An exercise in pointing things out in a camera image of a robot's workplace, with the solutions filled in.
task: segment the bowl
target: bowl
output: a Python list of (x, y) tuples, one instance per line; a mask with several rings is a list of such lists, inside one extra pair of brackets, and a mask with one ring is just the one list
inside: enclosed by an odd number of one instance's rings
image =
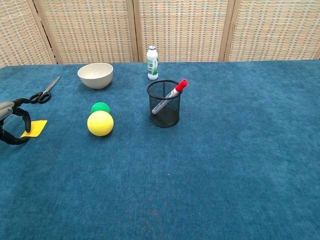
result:
[(82, 83), (92, 89), (103, 89), (111, 83), (114, 68), (104, 62), (90, 63), (78, 70)]

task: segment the woven screen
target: woven screen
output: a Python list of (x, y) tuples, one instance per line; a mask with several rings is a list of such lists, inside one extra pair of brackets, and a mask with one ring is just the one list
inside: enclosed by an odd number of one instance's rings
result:
[(0, 8), (0, 68), (52, 64), (28, 2), (2, 0)]
[(141, 62), (150, 45), (157, 47), (161, 62), (218, 61), (228, 0), (137, 2)]
[(133, 61), (126, 0), (35, 2), (60, 63)]
[(312, 59), (320, 46), (320, 0), (242, 0), (229, 61)]

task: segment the pencil holder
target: pencil holder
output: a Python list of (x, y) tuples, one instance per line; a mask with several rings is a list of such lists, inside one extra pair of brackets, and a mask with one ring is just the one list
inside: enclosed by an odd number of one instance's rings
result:
[(149, 94), (150, 121), (161, 128), (169, 128), (179, 122), (180, 96), (169, 96), (179, 83), (173, 80), (157, 80), (147, 87)]

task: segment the yellow cloth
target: yellow cloth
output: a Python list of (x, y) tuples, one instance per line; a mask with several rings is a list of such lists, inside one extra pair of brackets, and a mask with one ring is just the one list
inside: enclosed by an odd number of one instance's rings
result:
[(45, 128), (45, 125), (47, 123), (47, 120), (38, 120), (38, 121), (32, 121), (31, 122), (31, 131), (26, 132), (22, 134), (22, 137), (32, 137), (36, 138), (39, 136), (39, 134), (42, 132), (42, 130)]

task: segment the bottle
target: bottle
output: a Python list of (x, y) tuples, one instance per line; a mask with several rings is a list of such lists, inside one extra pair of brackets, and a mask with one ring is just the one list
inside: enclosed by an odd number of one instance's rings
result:
[(149, 46), (146, 59), (148, 64), (148, 78), (150, 80), (156, 80), (158, 78), (158, 53), (155, 46)]

